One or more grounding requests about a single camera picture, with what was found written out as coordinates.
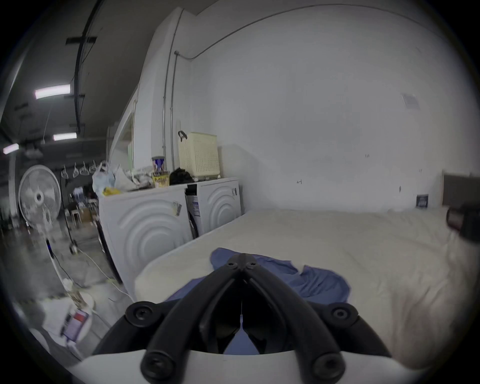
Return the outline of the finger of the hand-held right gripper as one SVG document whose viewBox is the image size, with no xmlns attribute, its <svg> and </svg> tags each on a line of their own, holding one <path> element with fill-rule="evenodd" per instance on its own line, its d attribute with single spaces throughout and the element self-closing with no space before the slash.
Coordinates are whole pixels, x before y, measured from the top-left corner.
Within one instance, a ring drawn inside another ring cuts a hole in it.
<svg viewBox="0 0 480 384">
<path fill-rule="evenodd" d="M 446 223 L 466 241 L 480 243 L 480 205 L 478 203 L 448 208 Z"/>
</svg>

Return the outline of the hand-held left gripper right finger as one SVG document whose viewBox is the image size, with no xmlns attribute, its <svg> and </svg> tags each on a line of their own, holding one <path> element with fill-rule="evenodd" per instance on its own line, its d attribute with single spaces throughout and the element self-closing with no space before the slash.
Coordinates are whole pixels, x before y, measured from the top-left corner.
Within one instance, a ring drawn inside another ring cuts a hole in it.
<svg viewBox="0 0 480 384">
<path fill-rule="evenodd" d="M 346 372 L 342 351 L 391 357 L 386 345 L 351 304 L 310 303 L 243 254 L 243 275 L 290 335 L 304 383 L 337 383 Z"/>
</svg>

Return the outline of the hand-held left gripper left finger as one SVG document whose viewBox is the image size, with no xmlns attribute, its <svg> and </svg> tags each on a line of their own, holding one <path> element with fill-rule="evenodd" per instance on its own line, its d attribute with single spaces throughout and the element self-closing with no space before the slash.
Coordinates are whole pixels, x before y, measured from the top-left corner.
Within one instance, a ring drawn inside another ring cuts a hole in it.
<svg viewBox="0 0 480 384">
<path fill-rule="evenodd" d="M 149 383 L 180 383 L 188 351 L 224 353 L 242 328 L 244 254 L 234 254 L 184 297 L 131 304 L 93 356 L 145 350 L 140 373 Z"/>
</svg>

